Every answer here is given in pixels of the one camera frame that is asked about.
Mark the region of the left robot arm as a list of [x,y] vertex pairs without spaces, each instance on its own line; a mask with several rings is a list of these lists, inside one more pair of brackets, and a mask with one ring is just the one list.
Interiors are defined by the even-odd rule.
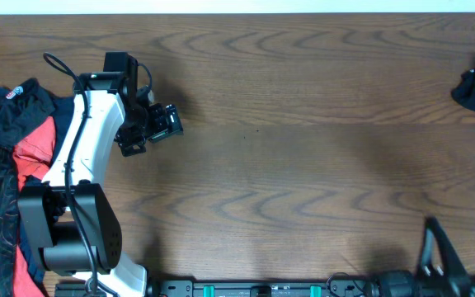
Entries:
[[18,200],[31,255],[43,270],[78,280],[57,287],[61,296],[157,296],[148,270],[123,252],[102,187],[113,145],[130,157],[182,134],[177,108],[156,103],[151,84],[139,87],[143,65],[126,52],[108,52],[102,71],[81,74],[51,53],[43,58],[73,79],[74,110],[58,157]]

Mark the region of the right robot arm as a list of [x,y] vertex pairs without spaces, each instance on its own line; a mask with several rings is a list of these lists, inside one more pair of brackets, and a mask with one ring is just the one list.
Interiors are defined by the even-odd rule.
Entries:
[[475,275],[468,274],[435,217],[425,220],[416,271],[385,271],[364,286],[369,297],[475,296]]

